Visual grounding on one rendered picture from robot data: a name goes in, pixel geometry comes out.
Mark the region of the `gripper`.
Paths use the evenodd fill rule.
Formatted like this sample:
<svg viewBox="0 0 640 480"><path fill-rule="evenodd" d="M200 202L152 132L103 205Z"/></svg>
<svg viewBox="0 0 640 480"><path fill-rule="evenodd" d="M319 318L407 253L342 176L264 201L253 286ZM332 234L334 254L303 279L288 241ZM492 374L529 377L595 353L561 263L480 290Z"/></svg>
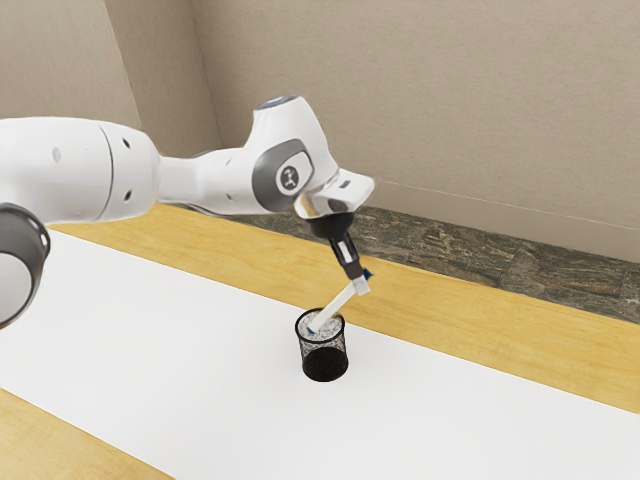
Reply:
<svg viewBox="0 0 640 480"><path fill-rule="evenodd" d="M354 214L347 212L310 219L308 224L315 237L329 242L339 264L345 266L345 273L355 292L363 296L370 292L368 282L371 272L361 265L359 254L349 234L353 220Z"/></svg>

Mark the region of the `white pen with blue tip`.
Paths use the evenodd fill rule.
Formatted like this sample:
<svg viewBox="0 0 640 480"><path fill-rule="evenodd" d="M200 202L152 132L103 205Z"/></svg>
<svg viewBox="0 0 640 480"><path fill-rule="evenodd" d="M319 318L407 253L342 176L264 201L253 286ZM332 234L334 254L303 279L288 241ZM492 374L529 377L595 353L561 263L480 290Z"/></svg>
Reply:
<svg viewBox="0 0 640 480"><path fill-rule="evenodd" d="M354 295L363 296L371 291L369 280L373 274L365 269L363 275L352 280L334 299L324 307L306 326L306 331L317 335L321 328L343 307Z"/></svg>

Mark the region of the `black mesh pen holder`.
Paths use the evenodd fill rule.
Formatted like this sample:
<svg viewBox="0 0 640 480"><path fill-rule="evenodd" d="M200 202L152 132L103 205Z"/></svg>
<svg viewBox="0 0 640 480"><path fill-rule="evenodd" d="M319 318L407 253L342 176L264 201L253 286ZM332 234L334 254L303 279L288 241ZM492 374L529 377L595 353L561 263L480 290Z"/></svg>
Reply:
<svg viewBox="0 0 640 480"><path fill-rule="evenodd" d="M343 316L336 313L312 333L308 326L320 308L305 311L296 320L294 331L301 352L303 373L316 382L331 382L344 375L349 366Z"/></svg>

